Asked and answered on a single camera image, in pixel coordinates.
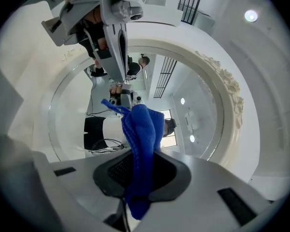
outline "white arch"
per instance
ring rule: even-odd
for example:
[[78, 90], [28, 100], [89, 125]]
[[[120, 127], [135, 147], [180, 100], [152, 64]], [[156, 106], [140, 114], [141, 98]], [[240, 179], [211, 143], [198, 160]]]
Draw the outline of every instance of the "white arch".
[[[63, 92], [64, 85], [58, 88], [62, 80], [68, 84], [75, 73], [83, 69], [79, 63], [88, 57], [85, 50], [80, 50], [79, 45], [56, 47], [53, 44], [39, 24], [50, 17], [48, 4], [40, 2], [20, 8], [10, 18], [0, 36], [0, 68], [24, 99], [15, 117], [17, 123], [14, 126], [14, 138], [25, 142], [33, 149], [53, 155], [54, 152], [50, 150], [49, 127], [45, 120], [49, 117], [49, 105], [56, 104], [53, 103], [56, 91]], [[30, 27], [23, 31], [25, 22], [30, 22]], [[205, 80], [206, 75], [212, 79], [223, 100], [225, 130], [211, 160], [248, 182], [259, 161], [259, 124], [248, 86], [229, 55], [209, 35], [189, 25], [173, 27], [153, 23], [129, 23], [127, 28], [129, 46], [132, 50], [147, 49], [154, 50], [156, 53], [164, 52], [165, 55], [197, 70]], [[35, 37], [26, 37], [30, 33]], [[4, 45], [5, 42], [12, 40], [19, 42], [18, 48], [13, 49], [13, 54], [11, 54], [11, 49], [6, 51]], [[240, 137], [239, 128], [236, 126], [234, 104], [228, 88], [223, 84], [221, 76], [211, 63], [195, 51], [220, 61], [221, 66], [231, 72], [239, 82], [240, 95], [245, 100]], [[19, 63], [15, 61], [15, 58], [27, 61]], [[9, 75], [12, 68], [17, 75]], [[88, 82], [85, 86], [86, 89], [90, 89]], [[17, 126], [22, 126], [22, 131], [26, 133], [18, 134], [19, 127]], [[55, 150], [57, 155], [61, 154], [59, 157], [64, 160], [69, 159], [60, 148]]]

